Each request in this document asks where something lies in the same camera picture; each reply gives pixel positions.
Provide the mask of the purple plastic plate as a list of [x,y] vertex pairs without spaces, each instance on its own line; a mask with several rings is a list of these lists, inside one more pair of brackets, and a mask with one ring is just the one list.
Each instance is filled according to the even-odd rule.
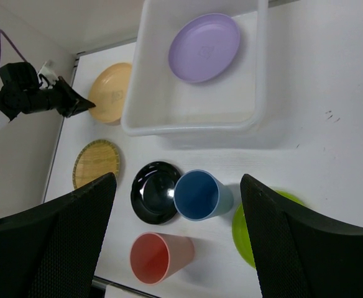
[[168,51],[172,73],[186,83],[203,83],[220,75],[238,53],[241,31],[236,21],[220,13],[187,23]]

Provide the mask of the yellow woven pattern plate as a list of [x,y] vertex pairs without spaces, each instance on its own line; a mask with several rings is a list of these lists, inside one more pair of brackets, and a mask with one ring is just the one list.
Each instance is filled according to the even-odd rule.
[[80,151],[73,166],[74,189],[109,172],[118,177],[120,160],[116,146],[108,140],[99,139],[90,142]]

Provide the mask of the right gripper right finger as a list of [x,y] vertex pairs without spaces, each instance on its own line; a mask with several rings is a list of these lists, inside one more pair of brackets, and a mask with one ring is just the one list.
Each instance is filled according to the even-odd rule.
[[363,297],[363,227],[293,202],[249,174],[240,190],[263,297]]

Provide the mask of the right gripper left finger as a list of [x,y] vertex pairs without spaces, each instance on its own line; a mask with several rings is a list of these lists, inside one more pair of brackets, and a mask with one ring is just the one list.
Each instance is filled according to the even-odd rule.
[[113,173],[0,219],[0,297],[88,297],[111,215]]

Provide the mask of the orange plastic plate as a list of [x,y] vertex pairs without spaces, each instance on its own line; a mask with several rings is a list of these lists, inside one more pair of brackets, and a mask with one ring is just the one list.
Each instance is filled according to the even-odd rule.
[[96,78],[88,94],[88,100],[95,104],[89,109],[94,119],[105,124],[121,119],[131,72],[130,63],[116,63]]

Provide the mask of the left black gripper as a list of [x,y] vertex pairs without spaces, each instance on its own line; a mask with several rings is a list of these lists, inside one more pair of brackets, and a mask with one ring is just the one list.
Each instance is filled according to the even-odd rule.
[[49,83],[48,76],[37,74],[28,62],[8,63],[0,67],[0,79],[0,111],[9,120],[15,119],[20,113],[50,110],[56,110],[69,118],[96,107],[73,90],[61,76],[42,89],[40,80]]

